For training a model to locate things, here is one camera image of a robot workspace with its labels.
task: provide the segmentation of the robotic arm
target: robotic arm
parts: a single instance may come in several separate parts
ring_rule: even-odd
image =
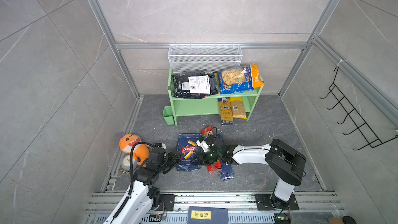
[[[132,173],[132,164],[130,165],[130,186],[117,207],[105,220],[105,224],[137,224],[149,210],[156,210],[160,205],[160,190],[153,187],[153,184],[158,180],[159,173],[168,173],[181,161],[180,152],[170,152],[166,156],[161,145],[158,147],[145,142],[141,144],[153,147],[148,160],[142,163],[146,164],[146,167],[140,167]],[[295,186],[301,184],[301,178],[305,173],[304,155],[279,139],[262,146],[226,146],[216,135],[211,135],[206,140],[198,140],[197,144],[202,148],[197,154],[199,165],[212,165],[219,160],[226,164],[269,165],[279,176],[270,198],[272,207],[277,209],[286,208]]]

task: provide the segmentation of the zip tie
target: zip tie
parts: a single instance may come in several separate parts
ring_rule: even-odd
[[[337,63],[337,65],[336,65],[336,67],[338,67],[340,62],[342,62],[342,61],[348,61],[348,60],[340,59],[339,63]]]

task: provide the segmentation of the white label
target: white label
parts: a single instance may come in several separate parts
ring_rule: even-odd
[[[209,76],[189,76],[189,92],[210,94]]]
[[[189,90],[189,82],[182,82],[181,88],[182,90]]]

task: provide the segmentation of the lower shelf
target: lower shelf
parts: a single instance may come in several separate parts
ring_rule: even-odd
[[[245,112],[251,111],[251,104],[247,97],[242,97]],[[183,101],[173,101],[176,117],[218,114],[218,99],[185,99]]]

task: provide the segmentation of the black pasta bag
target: black pasta bag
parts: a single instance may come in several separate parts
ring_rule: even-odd
[[[218,93],[216,76],[210,71],[177,73],[173,82],[176,98],[202,99]]]

